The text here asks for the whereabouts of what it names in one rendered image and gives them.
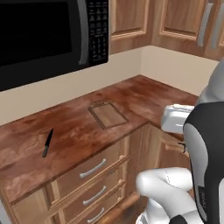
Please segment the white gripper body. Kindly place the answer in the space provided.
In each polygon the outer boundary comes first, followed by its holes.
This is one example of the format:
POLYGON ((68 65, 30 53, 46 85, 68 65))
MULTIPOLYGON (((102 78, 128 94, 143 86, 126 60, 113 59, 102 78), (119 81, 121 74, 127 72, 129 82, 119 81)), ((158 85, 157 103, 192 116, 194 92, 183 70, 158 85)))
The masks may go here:
POLYGON ((174 134, 182 134, 186 118, 190 115, 194 106, 172 104, 164 108, 161 119, 161 130, 174 134))

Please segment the brown wooden cutting board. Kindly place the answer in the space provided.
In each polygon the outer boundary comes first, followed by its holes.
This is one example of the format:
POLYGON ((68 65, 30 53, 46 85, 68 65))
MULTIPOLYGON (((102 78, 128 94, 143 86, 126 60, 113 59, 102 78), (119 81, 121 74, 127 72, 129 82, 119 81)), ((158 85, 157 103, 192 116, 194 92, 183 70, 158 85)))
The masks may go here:
POLYGON ((124 125, 129 120, 109 101, 97 101, 88 107, 88 111, 103 130, 124 125))

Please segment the wooden base cupboard door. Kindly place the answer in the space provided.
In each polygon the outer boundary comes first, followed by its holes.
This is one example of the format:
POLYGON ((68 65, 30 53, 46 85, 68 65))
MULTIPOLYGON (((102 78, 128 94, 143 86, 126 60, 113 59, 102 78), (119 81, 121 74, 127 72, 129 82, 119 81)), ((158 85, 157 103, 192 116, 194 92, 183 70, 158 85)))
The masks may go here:
POLYGON ((147 124, 143 131, 138 170, 167 167, 190 169, 189 155, 180 143, 175 137, 147 124))

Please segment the wooden drawer front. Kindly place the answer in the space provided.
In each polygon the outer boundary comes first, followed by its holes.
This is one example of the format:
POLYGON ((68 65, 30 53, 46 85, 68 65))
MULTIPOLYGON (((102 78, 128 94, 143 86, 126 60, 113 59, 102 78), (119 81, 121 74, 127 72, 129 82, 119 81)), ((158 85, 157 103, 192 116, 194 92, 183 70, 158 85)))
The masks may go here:
POLYGON ((82 213, 85 209, 91 206, 94 202, 104 196, 107 192, 113 189, 115 186, 120 184, 123 181, 123 177, 125 175, 126 165, 121 165, 118 169, 112 171, 108 176, 104 177, 102 180, 98 181, 96 184, 91 186, 87 191, 85 191, 79 198, 73 201, 70 205, 63 209, 63 213, 65 216, 66 223, 69 223, 71 220, 75 219, 80 213, 82 213), (107 190, 95 199, 92 203, 83 206, 83 200, 89 200, 94 195, 96 195, 103 186, 107 187, 107 190))
POLYGON ((125 195, 125 186, 116 186, 68 224, 95 224, 106 212, 117 205, 125 195))
POLYGON ((89 160, 75 167, 65 175, 61 176, 58 180, 59 196, 66 197, 72 191, 78 189, 83 184, 87 183, 90 179, 94 179, 99 173, 108 170, 111 166, 117 164, 123 158, 123 141, 119 141, 99 154, 91 157, 89 160), (93 172, 85 178, 80 178, 80 173, 87 172, 97 166, 104 158, 107 162, 97 171, 93 172))

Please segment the black kitchen knife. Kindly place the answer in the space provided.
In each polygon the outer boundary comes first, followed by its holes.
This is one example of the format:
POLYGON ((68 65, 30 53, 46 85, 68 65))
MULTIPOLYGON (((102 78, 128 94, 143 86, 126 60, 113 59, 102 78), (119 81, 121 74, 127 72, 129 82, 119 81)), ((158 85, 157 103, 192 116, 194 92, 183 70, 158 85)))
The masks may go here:
POLYGON ((45 141, 45 149, 43 151, 42 158, 45 158, 46 155, 47 155, 52 136, 53 136, 53 129, 51 129, 51 131, 50 131, 50 133, 49 133, 49 135, 48 135, 48 137, 45 141))

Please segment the black microwave oven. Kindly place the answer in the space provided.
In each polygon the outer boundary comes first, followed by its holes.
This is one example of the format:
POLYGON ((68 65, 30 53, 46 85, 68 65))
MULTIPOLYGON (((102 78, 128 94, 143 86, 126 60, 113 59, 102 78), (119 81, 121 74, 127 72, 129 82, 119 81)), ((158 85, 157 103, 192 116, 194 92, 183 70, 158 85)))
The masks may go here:
POLYGON ((109 60, 109 0, 86 0, 87 62, 80 65, 77 0, 0 0, 0 92, 109 60))

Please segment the wooden wall cupboard door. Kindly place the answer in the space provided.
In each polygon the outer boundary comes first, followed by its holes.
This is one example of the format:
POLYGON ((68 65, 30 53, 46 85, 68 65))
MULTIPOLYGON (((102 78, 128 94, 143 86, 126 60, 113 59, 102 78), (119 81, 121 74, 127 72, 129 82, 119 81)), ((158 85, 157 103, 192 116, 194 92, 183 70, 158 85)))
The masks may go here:
POLYGON ((211 60, 224 57, 224 0, 213 0, 214 10, 204 56, 211 60))
POLYGON ((204 45, 198 46, 200 24, 208 0, 154 0, 151 44, 164 49, 202 57, 209 36, 211 10, 204 45))
POLYGON ((152 0, 110 0, 111 54, 147 46, 151 39, 152 0))

